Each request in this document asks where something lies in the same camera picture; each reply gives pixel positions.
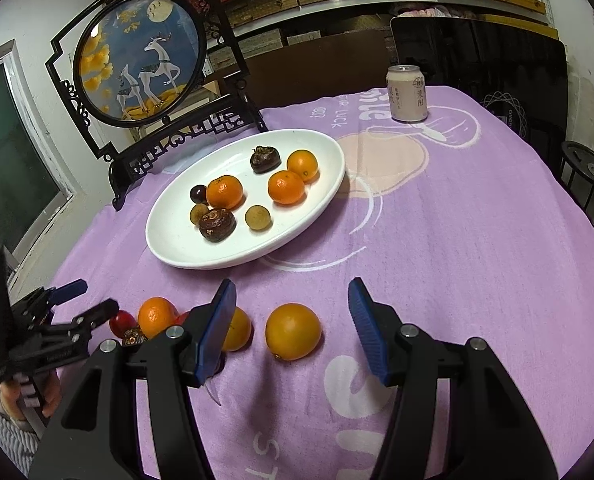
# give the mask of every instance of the tangerine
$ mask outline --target tangerine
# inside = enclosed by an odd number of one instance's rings
[[[268,194],[277,203],[294,204],[304,194],[303,180],[292,171],[277,171],[268,179]]]
[[[308,182],[317,175],[317,158],[308,150],[297,150],[288,157],[286,167]]]
[[[179,313],[166,298],[150,298],[139,307],[137,323],[148,339],[175,324]]]
[[[236,176],[222,175],[206,188],[206,200],[214,208],[232,209],[241,202],[244,188]]]
[[[278,306],[266,321],[266,345],[278,359],[295,361],[306,357],[320,339],[317,314],[301,303]]]
[[[221,350],[224,352],[235,352],[242,348],[250,339],[252,328],[250,317],[236,306]]]

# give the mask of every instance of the purple tablecloth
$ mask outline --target purple tablecloth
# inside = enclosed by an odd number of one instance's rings
[[[222,407],[191,391],[216,478],[369,478],[394,396],[368,373],[348,313],[355,276],[436,339],[487,339],[560,475],[593,439],[594,230],[501,121],[455,89],[429,88],[428,101],[429,118],[415,125],[391,120],[385,89],[265,110],[270,129],[335,137],[349,176],[312,227],[267,257],[212,271],[160,263],[144,238],[151,206],[173,178],[160,173],[147,175],[121,211],[104,208],[56,274],[55,285],[89,285],[56,320],[108,297],[133,314],[151,296],[188,310],[223,278],[234,281],[255,327],[252,345],[214,379]],[[291,301],[318,314],[325,342],[282,363],[266,349],[264,325]],[[109,336],[107,326],[96,330],[91,351]],[[445,388],[438,397],[440,434]],[[144,387],[138,399],[144,470],[157,475]],[[427,473],[440,470],[440,448]]]

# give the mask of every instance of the beverage can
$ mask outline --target beverage can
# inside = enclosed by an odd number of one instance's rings
[[[395,65],[386,74],[391,117],[404,123],[418,123],[428,117],[426,80],[418,66]]]

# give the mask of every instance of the person's hand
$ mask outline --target person's hand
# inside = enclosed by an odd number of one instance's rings
[[[61,384],[55,370],[49,373],[48,379],[41,387],[43,398],[46,400],[42,413],[43,416],[49,417],[52,416],[61,401]],[[26,420],[21,409],[17,406],[17,400],[21,396],[21,385],[15,380],[6,381],[5,383],[1,383],[0,393],[1,404],[6,410],[6,413],[11,418],[14,418],[14,420]]]

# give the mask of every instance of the metal bolt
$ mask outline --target metal bolt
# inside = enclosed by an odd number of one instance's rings
[[[169,326],[166,330],[166,336],[171,339],[177,339],[184,335],[184,329],[179,325]]]
[[[401,333],[404,337],[416,337],[419,335],[419,329],[412,323],[406,323],[401,326],[399,333]]]
[[[474,350],[485,350],[488,344],[481,337],[473,337],[471,339],[471,346]]]
[[[112,352],[115,348],[117,348],[117,341],[114,339],[106,339],[99,345],[99,349],[105,354]]]

